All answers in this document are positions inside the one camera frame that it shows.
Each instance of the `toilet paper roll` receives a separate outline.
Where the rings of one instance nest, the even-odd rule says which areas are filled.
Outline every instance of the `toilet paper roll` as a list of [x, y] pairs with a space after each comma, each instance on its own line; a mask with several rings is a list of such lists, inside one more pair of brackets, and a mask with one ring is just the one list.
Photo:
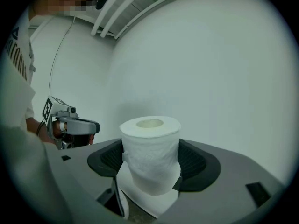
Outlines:
[[132, 119], [120, 126], [123, 161], [128, 163], [134, 184], [142, 191], [162, 195], [178, 180], [180, 128], [176, 119], [165, 116]]

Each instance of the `black pad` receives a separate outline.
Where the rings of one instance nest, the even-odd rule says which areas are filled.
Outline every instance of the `black pad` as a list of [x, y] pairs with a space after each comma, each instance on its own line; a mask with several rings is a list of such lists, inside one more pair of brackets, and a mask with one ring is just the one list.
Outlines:
[[[89, 155], [89, 167], [100, 176], [116, 177], [122, 165], [123, 146], [121, 140]], [[181, 178], [173, 189], [177, 191], [202, 191], [219, 176], [221, 166], [217, 158], [180, 139], [178, 162]]]
[[246, 187], [257, 207], [262, 206], [266, 201], [270, 199], [269, 193], [260, 182], [246, 184]]

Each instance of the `cable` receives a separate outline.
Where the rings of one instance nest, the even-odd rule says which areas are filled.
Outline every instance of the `cable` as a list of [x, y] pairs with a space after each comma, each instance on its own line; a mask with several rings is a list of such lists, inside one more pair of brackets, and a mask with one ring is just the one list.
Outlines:
[[60, 44], [59, 44], [59, 47], [58, 47], [58, 49], [57, 49], [57, 51], [56, 51], [56, 54], [55, 54], [55, 57], [54, 57], [54, 60], [53, 60], [53, 63], [52, 63], [52, 67], [51, 67], [51, 72], [50, 72], [48, 95], [50, 95], [50, 87], [51, 87], [51, 80], [52, 80], [52, 71], [53, 71], [53, 67], [54, 67], [54, 63], [55, 63], [55, 60], [56, 60], [57, 53], [58, 53], [58, 51], [59, 51], [59, 48], [60, 48], [60, 46], [61, 46], [61, 44], [62, 44], [62, 42], [63, 42], [63, 40], [64, 40], [66, 34], [69, 32], [69, 30], [71, 29], [72, 25], [74, 24], [74, 21], [75, 21], [75, 18], [74, 18], [73, 22], [71, 23], [69, 29], [68, 29], [67, 32], [65, 33], [64, 37], [62, 38], [62, 40], [61, 40], [61, 42], [60, 42]]
[[39, 135], [39, 132], [40, 132], [42, 126], [44, 125], [44, 123], [45, 123], [45, 122], [42, 121], [42, 122], [40, 122], [40, 124], [38, 125], [37, 130], [36, 130], [36, 135], [37, 135], [37, 136]]

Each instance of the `white wall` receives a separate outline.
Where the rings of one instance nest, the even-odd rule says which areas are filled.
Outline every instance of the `white wall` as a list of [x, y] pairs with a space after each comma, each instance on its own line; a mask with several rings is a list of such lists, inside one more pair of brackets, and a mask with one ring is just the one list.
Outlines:
[[[32, 79], [32, 87], [36, 91], [33, 109], [37, 120], [42, 119], [55, 53], [72, 19], [54, 17], [32, 42], [36, 66]], [[81, 118], [97, 121], [102, 126], [103, 89], [115, 40], [91, 36], [92, 27], [93, 24], [76, 19], [65, 36], [54, 64], [50, 95], [76, 107]], [[101, 141], [99, 133], [94, 142]]]
[[245, 154], [283, 183], [298, 155], [298, 47], [266, 0], [177, 0], [117, 44], [105, 139], [165, 115], [181, 137]]
[[39, 25], [41, 25], [46, 19], [48, 19], [49, 17], [51, 17], [52, 15], [47, 15], [47, 16], [35, 16], [34, 18], [32, 18], [30, 20], [30, 25], [31, 26], [36, 26], [38, 27]]

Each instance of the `hand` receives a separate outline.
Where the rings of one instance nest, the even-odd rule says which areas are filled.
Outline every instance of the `hand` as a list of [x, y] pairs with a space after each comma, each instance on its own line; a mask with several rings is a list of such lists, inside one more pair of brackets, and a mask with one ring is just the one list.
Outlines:
[[[59, 139], [59, 137], [62, 134], [62, 131], [60, 130], [60, 126], [59, 126], [60, 121], [56, 120], [53, 122], [53, 134], [55, 136], [55, 138]], [[67, 130], [67, 123], [64, 123], [64, 129]], [[94, 139], [94, 135], [91, 134], [88, 144], [93, 144], [93, 139]]]

